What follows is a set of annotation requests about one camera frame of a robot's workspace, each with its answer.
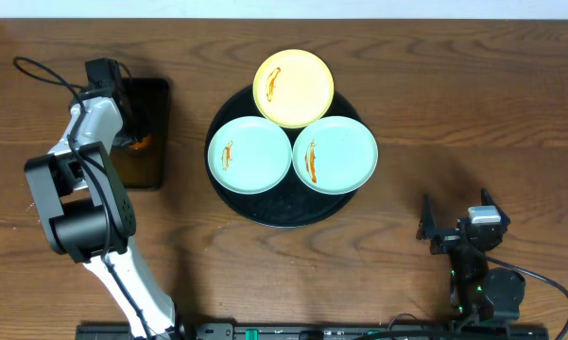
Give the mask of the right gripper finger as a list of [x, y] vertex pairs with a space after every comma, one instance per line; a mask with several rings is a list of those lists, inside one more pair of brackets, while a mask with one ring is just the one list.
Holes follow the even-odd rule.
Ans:
[[509, 217], [504, 213], [504, 211], [494, 201], [494, 199], [492, 198], [489, 191], [486, 188], [482, 188], [480, 195], [481, 195], [481, 204], [483, 206], [493, 206], [501, 217], [500, 223], [504, 224], [504, 225], [509, 225], [510, 224]]
[[424, 195], [422, 199], [422, 214], [416, 238], [418, 240], [432, 239], [436, 234], [436, 222], [433, 215], [431, 198]]

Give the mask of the green yellow sponge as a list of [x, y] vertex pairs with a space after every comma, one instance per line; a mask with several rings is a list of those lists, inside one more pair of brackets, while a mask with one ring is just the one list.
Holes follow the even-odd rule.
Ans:
[[128, 149], [131, 149], [131, 150], [147, 149], [152, 145], [152, 140], [153, 140], [153, 137], [152, 137], [151, 134], [149, 134], [149, 135], [143, 137], [139, 142], [130, 144], [128, 146]]

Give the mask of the light green plate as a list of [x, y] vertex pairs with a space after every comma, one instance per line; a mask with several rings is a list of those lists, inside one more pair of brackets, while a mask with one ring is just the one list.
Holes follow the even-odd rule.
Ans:
[[329, 116], [301, 131], [293, 145], [292, 164], [308, 188], [343, 195], [369, 180], [378, 156], [375, 138], [364, 124], [345, 116]]
[[245, 116], [217, 130], [207, 161], [210, 174], [225, 189], [256, 195], [283, 180], [292, 162], [292, 145], [281, 127], [266, 118]]

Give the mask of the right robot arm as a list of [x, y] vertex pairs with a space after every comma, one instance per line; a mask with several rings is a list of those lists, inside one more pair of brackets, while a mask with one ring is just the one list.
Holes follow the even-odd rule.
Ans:
[[430, 242], [433, 255], [446, 254], [451, 263], [450, 301], [459, 316], [450, 323], [455, 332], [504, 327], [520, 316], [525, 278], [515, 270], [491, 269], [486, 253], [503, 241], [510, 219], [489, 192], [481, 191], [481, 204], [468, 209], [452, 229], [436, 225], [431, 199], [422, 200], [419, 240]]

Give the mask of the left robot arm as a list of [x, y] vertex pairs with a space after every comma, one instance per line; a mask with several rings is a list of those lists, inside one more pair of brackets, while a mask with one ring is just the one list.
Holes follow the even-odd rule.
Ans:
[[101, 281], [125, 314], [131, 339], [181, 336], [176, 304], [135, 240], [128, 195], [163, 182], [169, 109], [164, 79], [95, 80], [72, 99], [60, 140], [24, 167], [50, 248]]

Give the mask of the black rectangular water tray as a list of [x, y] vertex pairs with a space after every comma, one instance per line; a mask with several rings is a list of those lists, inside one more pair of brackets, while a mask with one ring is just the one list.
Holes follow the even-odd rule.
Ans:
[[130, 105], [137, 116], [140, 140], [151, 134], [152, 145], [143, 150], [112, 147], [111, 160], [124, 186], [157, 190], [164, 181], [164, 158], [170, 113], [170, 84], [165, 78], [124, 79]]

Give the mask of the yellow plate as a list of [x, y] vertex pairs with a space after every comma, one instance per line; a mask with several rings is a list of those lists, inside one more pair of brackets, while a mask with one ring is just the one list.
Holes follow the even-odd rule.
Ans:
[[287, 49], [259, 66], [251, 91], [266, 119], [282, 128], [304, 128], [330, 108], [335, 84], [330, 69], [317, 55]]

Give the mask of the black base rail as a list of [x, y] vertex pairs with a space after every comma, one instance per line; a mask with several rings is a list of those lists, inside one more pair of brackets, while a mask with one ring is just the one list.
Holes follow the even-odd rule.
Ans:
[[391, 327], [261, 326], [209, 323], [192, 328], [190, 333], [163, 331], [152, 333], [158, 340], [353, 340], [353, 339], [519, 339], [543, 340], [548, 331], [540, 327], [468, 327], [449, 331], [440, 326], [397, 324]]

